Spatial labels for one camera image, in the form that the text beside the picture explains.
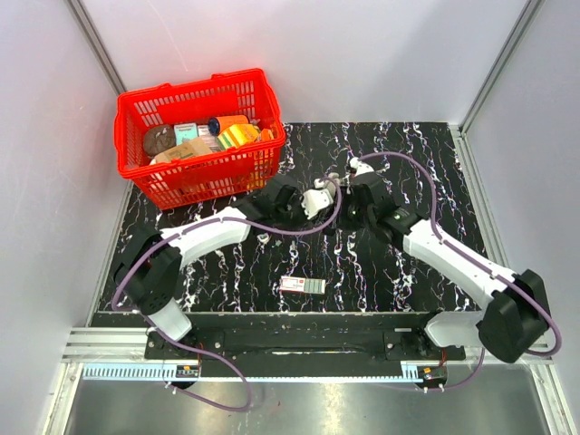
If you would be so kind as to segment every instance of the red plastic basket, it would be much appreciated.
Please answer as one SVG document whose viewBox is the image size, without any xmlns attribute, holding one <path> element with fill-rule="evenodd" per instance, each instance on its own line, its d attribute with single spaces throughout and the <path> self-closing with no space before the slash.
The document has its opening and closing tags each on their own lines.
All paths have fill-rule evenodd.
<svg viewBox="0 0 580 435">
<path fill-rule="evenodd" d="M 143 135 L 160 124 L 197 122 L 213 116 L 246 115 L 274 138 L 237 150 L 149 165 Z M 215 74 L 203 82 L 125 92 L 117 100 L 114 129 L 117 169 L 161 209 L 262 188 L 278 171 L 285 131 L 280 108 L 259 69 Z"/>
</svg>

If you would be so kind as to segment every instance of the gray wall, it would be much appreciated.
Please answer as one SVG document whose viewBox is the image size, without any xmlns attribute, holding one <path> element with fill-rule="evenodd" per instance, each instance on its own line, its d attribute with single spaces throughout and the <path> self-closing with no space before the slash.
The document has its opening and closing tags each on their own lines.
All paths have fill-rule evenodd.
<svg viewBox="0 0 580 435">
<path fill-rule="evenodd" d="M 115 95 L 65 2 L 0 7 L 0 432 L 34 433 L 126 182 Z"/>
<path fill-rule="evenodd" d="M 580 422 L 580 3 L 550 0 L 468 132 L 509 263 L 546 280 Z"/>
<path fill-rule="evenodd" d="M 284 121 L 459 122 L 526 0 L 83 0 L 130 89 L 266 70 Z"/>
</svg>

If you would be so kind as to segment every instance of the black marble surface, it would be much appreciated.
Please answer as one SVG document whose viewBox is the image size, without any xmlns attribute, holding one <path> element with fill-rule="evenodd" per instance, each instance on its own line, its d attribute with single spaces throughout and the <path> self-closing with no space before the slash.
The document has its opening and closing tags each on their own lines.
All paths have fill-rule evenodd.
<svg viewBox="0 0 580 435">
<path fill-rule="evenodd" d="M 279 171 L 298 180 L 301 189 L 335 171 L 344 174 L 349 158 L 377 150 L 411 155 L 435 179 L 439 223 L 467 246 L 485 253 L 459 159 L 447 124 L 306 123 L 286 124 L 287 141 Z M 402 202 L 426 213 L 428 183 L 405 161 L 375 159 L 386 169 L 385 188 Z M 233 198 L 159 211 L 134 188 L 117 242 L 117 256 L 137 225 L 175 227 L 222 209 Z M 279 292 L 280 276 L 326 280 L 324 295 Z M 111 311 L 111 275 L 99 311 Z M 280 237 L 265 244 L 251 237 L 225 246 L 187 266 L 179 277 L 176 298 L 190 312 L 388 312 L 473 310 L 475 304 L 436 270 L 385 246 L 367 230 L 334 237 Z"/>
</svg>

